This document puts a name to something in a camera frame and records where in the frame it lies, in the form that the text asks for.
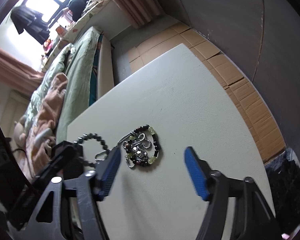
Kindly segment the silver robot keychain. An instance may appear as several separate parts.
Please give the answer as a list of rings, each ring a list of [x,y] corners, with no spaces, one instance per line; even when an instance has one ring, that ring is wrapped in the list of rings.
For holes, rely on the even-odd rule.
[[[148,151],[152,148],[152,143],[145,132],[130,132],[123,136],[116,145],[125,150],[126,164],[130,169],[150,165]]]

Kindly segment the beige plush toy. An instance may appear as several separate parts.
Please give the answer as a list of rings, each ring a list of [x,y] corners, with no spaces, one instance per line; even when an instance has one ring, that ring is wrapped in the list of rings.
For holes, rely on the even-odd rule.
[[[26,115],[23,115],[18,121],[14,122],[13,139],[19,148],[26,148],[27,135],[25,132]]]

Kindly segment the light green floral duvet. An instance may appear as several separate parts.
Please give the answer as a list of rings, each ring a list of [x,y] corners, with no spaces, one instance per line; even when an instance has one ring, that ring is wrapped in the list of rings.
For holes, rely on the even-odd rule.
[[[28,135],[33,123],[35,122],[36,116],[40,110],[42,100],[47,95],[48,90],[51,86],[51,82],[57,74],[63,73],[66,70],[66,61],[68,56],[70,55],[70,50],[72,47],[73,44],[70,43],[62,49],[62,51],[52,62],[50,68],[45,73],[40,86],[33,92],[30,103],[25,112],[26,120],[24,124],[24,131],[26,135]]]

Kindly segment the dark wardrobe doors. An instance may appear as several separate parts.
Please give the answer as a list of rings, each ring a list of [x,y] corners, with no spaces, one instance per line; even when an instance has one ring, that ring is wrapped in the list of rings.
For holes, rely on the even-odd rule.
[[[284,147],[300,160],[300,16],[287,0],[158,0],[244,73],[229,84],[263,160]]]

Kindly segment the black bag on sill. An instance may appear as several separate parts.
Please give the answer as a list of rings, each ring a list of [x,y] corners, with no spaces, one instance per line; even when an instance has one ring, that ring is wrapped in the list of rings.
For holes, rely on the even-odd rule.
[[[72,20],[77,22],[84,11],[87,1],[89,0],[70,0],[68,4],[69,10],[72,12]]]

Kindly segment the floral window seat cushion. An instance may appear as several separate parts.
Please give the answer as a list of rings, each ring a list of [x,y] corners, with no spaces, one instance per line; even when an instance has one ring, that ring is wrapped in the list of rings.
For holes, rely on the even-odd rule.
[[[97,15],[110,0],[89,0],[85,9],[82,12],[81,17],[77,22],[71,23],[69,27],[65,29],[65,32],[56,38],[53,43],[52,49],[47,59],[42,63],[42,72],[47,72],[56,56],[62,51],[62,49],[70,43],[74,43],[80,31],[87,25],[89,20]]]

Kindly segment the bed with green sheet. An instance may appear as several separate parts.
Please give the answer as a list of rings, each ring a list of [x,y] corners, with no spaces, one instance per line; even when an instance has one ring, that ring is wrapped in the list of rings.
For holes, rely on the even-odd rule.
[[[110,42],[90,27],[75,43],[63,74],[68,78],[63,107],[54,131],[56,142],[67,139],[68,126],[114,87]]]

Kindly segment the pink fleece blanket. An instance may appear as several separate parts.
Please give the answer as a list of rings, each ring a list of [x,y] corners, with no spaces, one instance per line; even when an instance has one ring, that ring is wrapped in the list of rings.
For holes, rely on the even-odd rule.
[[[22,168],[28,180],[32,180],[51,160],[51,152],[56,144],[54,131],[58,125],[66,94],[68,78],[58,73],[52,80],[43,98],[35,123],[26,139],[26,160]]]

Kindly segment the black hanging clothes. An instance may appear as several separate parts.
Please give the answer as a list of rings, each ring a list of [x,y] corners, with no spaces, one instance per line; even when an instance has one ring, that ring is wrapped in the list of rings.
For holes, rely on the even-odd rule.
[[[49,38],[48,24],[42,20],[42,13],[32,10],[25,5],[14,7],[10,18],[18,32],[26,31],[41,45]]]

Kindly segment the pink curtain left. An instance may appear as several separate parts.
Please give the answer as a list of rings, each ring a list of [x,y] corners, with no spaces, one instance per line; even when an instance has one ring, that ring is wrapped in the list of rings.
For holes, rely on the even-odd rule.
[[[20,62],[0,48],[0,82],[31,96],[42,83],[45,73]]]

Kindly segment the white foam table mat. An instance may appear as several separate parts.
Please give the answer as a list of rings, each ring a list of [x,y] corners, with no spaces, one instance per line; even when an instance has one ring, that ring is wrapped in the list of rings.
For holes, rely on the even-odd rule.
[[[161,145],[150,167],[121,163],[110,195],[99,204],[110,239],[195,239],[207,203],[184,163],[192,146],[230,178],[254,178],[273,204],[264,164],[236,106],[210,71],[178,45],[115,86],[77,117],[67,139],[99,134],[110,147],[149,125]]]

